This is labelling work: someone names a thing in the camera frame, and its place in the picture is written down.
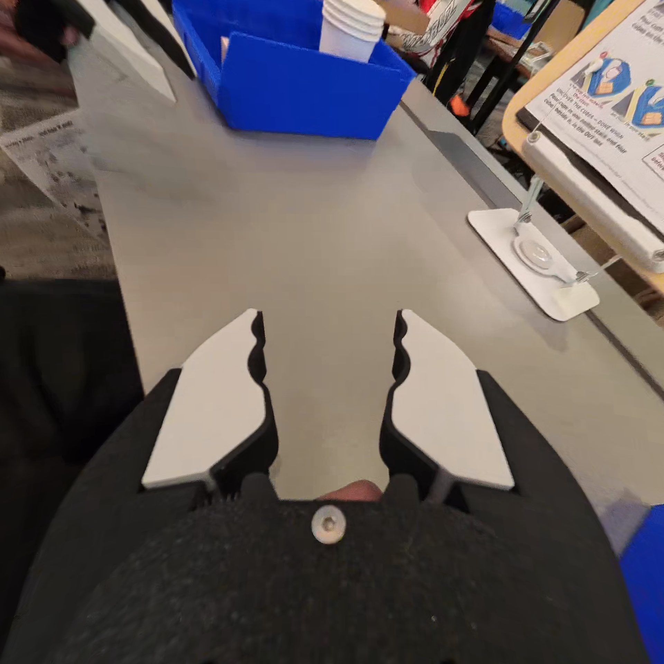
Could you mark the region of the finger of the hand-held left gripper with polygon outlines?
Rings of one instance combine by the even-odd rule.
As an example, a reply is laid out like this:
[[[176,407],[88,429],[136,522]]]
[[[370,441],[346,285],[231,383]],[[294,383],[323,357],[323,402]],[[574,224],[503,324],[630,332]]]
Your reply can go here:
[[[140,32],[159,46],[188,79],[194,80],[195,67],[172,19],[172,1],[81,1],[80,11],[87,23],[80,32],[96,53],[122,74],[175,102],[162,65],[141,44],[136,32],[119,18],[113,4],[126,12]]]

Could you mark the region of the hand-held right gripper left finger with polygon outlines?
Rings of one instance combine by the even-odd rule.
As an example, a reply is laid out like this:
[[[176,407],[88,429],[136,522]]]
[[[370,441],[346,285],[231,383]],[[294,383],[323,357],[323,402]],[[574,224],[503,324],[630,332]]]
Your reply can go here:
[[[261,311],[247,309],[184,362],[141,479],[146,490],[202,483],[237,494],[268,475],[278,432],[265,385]]]

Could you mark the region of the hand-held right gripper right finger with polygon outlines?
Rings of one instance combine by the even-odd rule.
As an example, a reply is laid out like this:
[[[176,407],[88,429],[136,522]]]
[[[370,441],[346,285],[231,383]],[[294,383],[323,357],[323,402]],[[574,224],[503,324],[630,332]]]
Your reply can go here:
[[[459,483],[514,489],[474,363],[409,309],[397,311],[393,344],[393,384],[380,427],[390,479],[409,476],[423,502],[444,502]]]

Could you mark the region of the blue plastic bin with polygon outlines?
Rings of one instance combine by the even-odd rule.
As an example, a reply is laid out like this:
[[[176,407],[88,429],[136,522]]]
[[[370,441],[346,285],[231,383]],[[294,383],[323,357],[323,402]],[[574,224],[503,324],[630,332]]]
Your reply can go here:
[[[652,506],[620,558],[651,663],[663,663],[663,505]]]
[[[318,50],[322,1],[173,1],[202,87],[233,129],[376,140],[415,71],[380,41],[367,63]]]
[[[496,1],[491,26],[519,42],[532,27],[535,5],[536,1]]]

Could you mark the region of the person's right hand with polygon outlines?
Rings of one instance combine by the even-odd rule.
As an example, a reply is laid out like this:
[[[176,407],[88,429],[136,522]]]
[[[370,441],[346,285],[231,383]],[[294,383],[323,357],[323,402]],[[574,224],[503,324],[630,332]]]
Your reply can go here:
[[[317,498],[318,501],[339,502],[376,502],[382,497],[382,490],[379,486],[367,479],[353,481],[335,491],[328,492]]]

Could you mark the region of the printed paper sheet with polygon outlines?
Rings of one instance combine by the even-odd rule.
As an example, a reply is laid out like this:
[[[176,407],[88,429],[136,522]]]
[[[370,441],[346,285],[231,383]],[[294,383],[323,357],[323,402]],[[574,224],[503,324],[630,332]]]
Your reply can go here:
[[[110,245],[79,110],[6,132],[1,149],[51,202]]]

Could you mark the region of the person's black clothing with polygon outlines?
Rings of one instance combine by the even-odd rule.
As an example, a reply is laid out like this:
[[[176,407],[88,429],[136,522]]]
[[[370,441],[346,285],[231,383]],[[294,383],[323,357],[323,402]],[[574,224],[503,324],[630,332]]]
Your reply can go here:
[[[143,394],[117,282],[1,282],[1,593]]]

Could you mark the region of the white document stand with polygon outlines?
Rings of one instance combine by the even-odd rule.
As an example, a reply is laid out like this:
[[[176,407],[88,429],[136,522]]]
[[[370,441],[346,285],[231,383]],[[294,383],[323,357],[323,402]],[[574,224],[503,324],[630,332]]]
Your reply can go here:
[[[535,175],[519,210],[471,211],[469,226],[479,235],[520,287],[551,319],[566,322],[600,303],[590,279],[621,258],[618,254],[596,270],[579,270],[536,228],[532,211],[543,183],[570,195],[585,222],[609,231],[641,267],[663,273],[663,232],[635,213],[624,211],[573,165],[541,129],[527,135],[523,153],[534,162]]]

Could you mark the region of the tan wooden board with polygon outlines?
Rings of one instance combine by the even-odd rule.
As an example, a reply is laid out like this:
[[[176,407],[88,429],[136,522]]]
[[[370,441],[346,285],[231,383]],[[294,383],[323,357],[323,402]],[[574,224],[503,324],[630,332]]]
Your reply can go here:
[[[595,21],[561,49],[540,72],[532,76],[528,83],[514,95],[507,106],[502,119],[502,134],[514,153],[532,169],[534,174],[543,178],[549,188],[573,210],[575,215],[579,217],[579,220],[592,228],[595,234],[602,238],[602,241],[611,248],[614,255],[620,256],[629,266],[629,269],[648,285],[648,289],[652,293],[656,293],[657,298],[662,299],[663,274],[643,267],[634,257],[633,252],[627,248],[625,242],[610,231],[597,215],[585,209],[581,203],[577,203],[561,187],[560,183],[554,180],[552,175],[545,175],[544,171],[540,167],[535,166],[525,155],[528,128],[521,123],[517,116],[522,108],[536,98],[537,95],[541,94],[577,61],[581,60],[609,32],[624,21],[631,12],[639,8],[641,4],[643,4],[642,1],[615,1]]]

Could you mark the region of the printed instruction sheet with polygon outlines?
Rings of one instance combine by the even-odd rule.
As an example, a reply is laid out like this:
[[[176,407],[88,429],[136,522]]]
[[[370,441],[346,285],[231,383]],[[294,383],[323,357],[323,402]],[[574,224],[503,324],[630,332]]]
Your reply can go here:
[[[643,1],[524,112],[663,235],[662,1]]]

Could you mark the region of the black stand pole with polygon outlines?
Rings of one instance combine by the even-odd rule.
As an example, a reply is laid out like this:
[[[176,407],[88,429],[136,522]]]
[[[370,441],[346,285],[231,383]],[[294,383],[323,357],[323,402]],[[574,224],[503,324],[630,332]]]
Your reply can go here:
[[[551,13],[556,9],[559,3],[560,1],[539,1],[537,3],[538,12],[534,15],[530,30],[517,49],[515,55],[509,61],[503,62],[504,66],[501,75],[494,85],[494,88],[474,117],[469,121],[468,129],[473,136],[477,136],[481,127],[494,111],[497,104],[501,101],[503,95],[509,88],[514,73],[517,71],[521,58],[527,52],[528,47],[533,43],[538,32],[542,29],[544,23],[551,16]]]

